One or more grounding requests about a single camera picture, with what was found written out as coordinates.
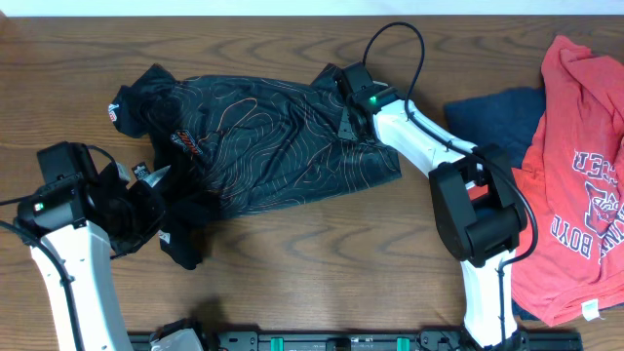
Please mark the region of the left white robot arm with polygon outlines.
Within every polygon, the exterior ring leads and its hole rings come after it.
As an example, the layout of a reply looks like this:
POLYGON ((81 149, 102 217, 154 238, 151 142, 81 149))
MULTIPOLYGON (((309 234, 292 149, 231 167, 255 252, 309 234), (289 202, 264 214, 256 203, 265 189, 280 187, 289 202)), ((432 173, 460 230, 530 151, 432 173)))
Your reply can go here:
POLYGON ((15 227, 45 283, 62 350, 131 350, 111 261, 135 253, 165 214, 157 175, 128 183, 117 163, 41 166, 44 185, 19 203, 15 227))

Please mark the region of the black orange-patterned jersey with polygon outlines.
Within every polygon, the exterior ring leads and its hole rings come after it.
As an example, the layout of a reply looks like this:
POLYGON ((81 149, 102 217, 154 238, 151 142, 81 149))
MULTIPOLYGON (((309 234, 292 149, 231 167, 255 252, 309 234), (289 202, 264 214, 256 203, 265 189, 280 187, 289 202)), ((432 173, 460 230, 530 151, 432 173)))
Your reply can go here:
POLYGON ((152 65, 108 107, 118 132, 149 137, 168 212, 161 249, 185 269, 210 223, 348 195, 398 179, 395 150, 343 139, 338 68, 309 84, 152 65))

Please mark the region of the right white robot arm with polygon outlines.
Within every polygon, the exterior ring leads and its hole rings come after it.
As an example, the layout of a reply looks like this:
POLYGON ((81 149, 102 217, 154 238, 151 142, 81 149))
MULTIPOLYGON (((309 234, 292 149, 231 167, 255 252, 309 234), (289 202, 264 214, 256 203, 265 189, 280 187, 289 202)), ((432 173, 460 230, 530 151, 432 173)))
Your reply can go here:
POLYGON ((506 154, 453 136, 394 88, 373 85, 343 98, 342 137, 389 146, 428 178, 438 233, 461 265, 461 347, 522 349, 525 338, 512 314, 511 266, 532 213, 506 154))

